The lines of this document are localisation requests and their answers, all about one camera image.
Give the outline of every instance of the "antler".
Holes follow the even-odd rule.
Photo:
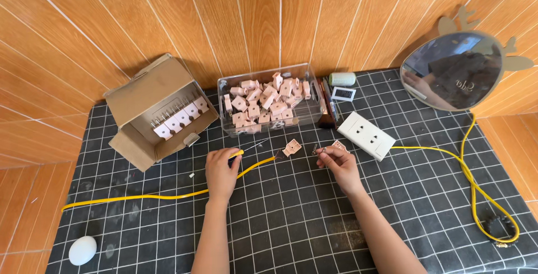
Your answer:
[[[476,25],[478,25],[478,23],[480,23],[480,19],[474,20],[471,23],[467,23],[467,18],[474,15],[475,12],[476,10],[471,10],[470,12],[467,12],[465,5],[462,5],[460,7],[460,9],[458,10],[458,16],[460,17],[460,24],[462,27],[462,31],[471,30]]]
[[[506,42],[506,47],[504,48],[505,53],[511,53],[518,51],[517,48],[515,48],[515,37],[511,37],[508,42]]]

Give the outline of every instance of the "screwdriver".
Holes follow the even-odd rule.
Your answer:
[[[259,144],[263,143],[264,141],[268,141],[268,140],[269,140],[269,139],[263,140],[263,141],[259,142],[258,144],[254,145],[254,146],[252,146],[252,147],[248,147],[248,148],[246,148],[245,150],[241,149],[241,150],[237,151],[236,153],[232,154],[232,155],[230,156],[230,158],[232,158],[232,157],[236,157],[236,156],[238,156],[238,155],[243,155],[243,154],[245,154],[245,151],[247,151],[248,149],[250,149],[250,148],[254,148],[254,147],[258,146]]]

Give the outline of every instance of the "cardboard box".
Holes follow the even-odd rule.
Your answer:
[[[175,105],[182,105],[182,99],[192,101],[196,95],[205,98],[209,111],[169,140],[153,132],[151,122],[155,124],[155,119],[161,119],[162,113],[170,113]],[[168,53],[138,72],[127,84],[104,96],[120,128],[109,144],[141,171],[188,144],[192,145],[194,142],[186,142],[185,138],[192,133],[198,135],[219,118],[198,83]]]

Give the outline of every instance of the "yellow screwdriver handle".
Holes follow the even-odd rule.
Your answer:
[[[232,158],[232,157],[236,157],[238,155],[243,155],[245,154],[245,151],[243,149],[237,151],[236,153],[232,154],[228,159]]]

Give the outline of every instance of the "deer antler mirror frame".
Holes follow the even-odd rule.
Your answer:
[[[515,37],[503,47],[495,37],[471,30],[480,22],[467,22],[474,12],[459,8],[461,30],[452,19],[441,17],[440,36],[417,48],[402,64],[402,84],[426,105],[447,111],[470,109],[488,97],[504,71],[534,66],[526,57],[506,56],[516,51]]]

